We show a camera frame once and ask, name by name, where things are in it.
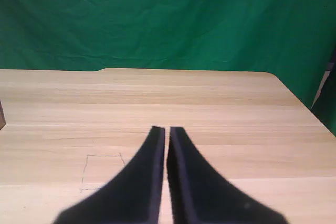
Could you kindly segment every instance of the black object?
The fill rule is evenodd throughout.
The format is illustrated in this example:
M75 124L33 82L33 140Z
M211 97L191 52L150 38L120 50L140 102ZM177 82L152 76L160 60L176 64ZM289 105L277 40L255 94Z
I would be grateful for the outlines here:
M171 128L167 171L175 224L287 223L225 180L182 127Z
M113 180L64 210L54 224L157 224L164 137L164 128L152 127L134 158Z

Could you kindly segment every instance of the green cloth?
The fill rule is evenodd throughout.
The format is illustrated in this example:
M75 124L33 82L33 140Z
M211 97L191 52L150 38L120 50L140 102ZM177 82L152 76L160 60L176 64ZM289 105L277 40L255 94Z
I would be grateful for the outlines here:
M335 0L0 0L0 68L267 71L310 106Z
M336 136L336 67L324 83L312 112Z

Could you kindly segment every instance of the drawn square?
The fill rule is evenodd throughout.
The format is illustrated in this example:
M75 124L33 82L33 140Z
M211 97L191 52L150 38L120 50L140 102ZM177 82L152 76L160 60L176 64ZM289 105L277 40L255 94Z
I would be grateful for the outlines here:
M124 168L121 155L88 155L83 170L82 190L97 190Z

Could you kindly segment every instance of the wood grain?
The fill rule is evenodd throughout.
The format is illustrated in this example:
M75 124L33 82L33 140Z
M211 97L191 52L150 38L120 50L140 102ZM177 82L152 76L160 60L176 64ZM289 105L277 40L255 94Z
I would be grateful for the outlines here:
M224 177L291 223L336 221L335 137L271 74L0 70L0 99L0 223L51 223L152 125L185 127ZM166 180L160 223L172 223Z

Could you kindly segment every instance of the table surface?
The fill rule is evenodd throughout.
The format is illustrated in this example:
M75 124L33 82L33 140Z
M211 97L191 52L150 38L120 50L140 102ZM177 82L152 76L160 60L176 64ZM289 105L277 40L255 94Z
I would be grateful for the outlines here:
M0 70L0 99L0 223L51 223L122 169L152 125L185 127L291 224L336 221L336 139L269 73ZM166 175L160 223L172 223Z

